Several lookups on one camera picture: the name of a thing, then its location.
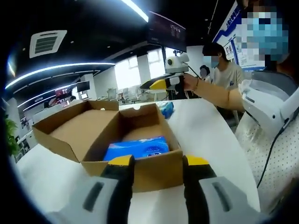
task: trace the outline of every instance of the green plant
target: green plant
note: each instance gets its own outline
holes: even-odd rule
[[[8,146],[8,153],[9,155],[16,155],[20,150],[19,145],[14,139],[14,132],[17,129],[17,124],[6,117],[5,126],[6,126],[6,141]]]

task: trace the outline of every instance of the white polka dot fabric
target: white polka dot fabric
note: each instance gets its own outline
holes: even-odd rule
[[[245,113],[235,135],[245,150],[256,184],[259,182],[273,142],[260,126]],[[274,144],[267,169],[258,188],[261,211],[299,176],[299,116],[290,123]]]

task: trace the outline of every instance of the office desk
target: office desk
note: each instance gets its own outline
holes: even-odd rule
[[[249,163],[237,139],[216,108],[203,99],[173,101],[175,112],[168,120],[184,154],[209,160],[218,176],[225,176],[247,194],[256,210],[259,198]],[[124,105],[120,109],[138,108]],[[17,163],[28,193],[44,211],[61,209],[75,187],[88,175],[80,164],[51,153],[41,145]],[[133,194],[130,224],[187,223],[184,187]]]

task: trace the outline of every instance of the bracelet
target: bracelet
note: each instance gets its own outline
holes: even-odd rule
[[[196,89],[197,89],[197,87],[198,87],[198,82],[199,82],[199,78],[197,78],[196,86],[195,86],[194,89],[192,90],[193,92],[196,91]]]

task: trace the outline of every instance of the hand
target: hand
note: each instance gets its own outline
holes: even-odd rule
[[[196,88],[196,84],[197,84],[197,78],[188,74],[188,73],[185,73],[184,74],[184,89],[185,90],[194,90]]]

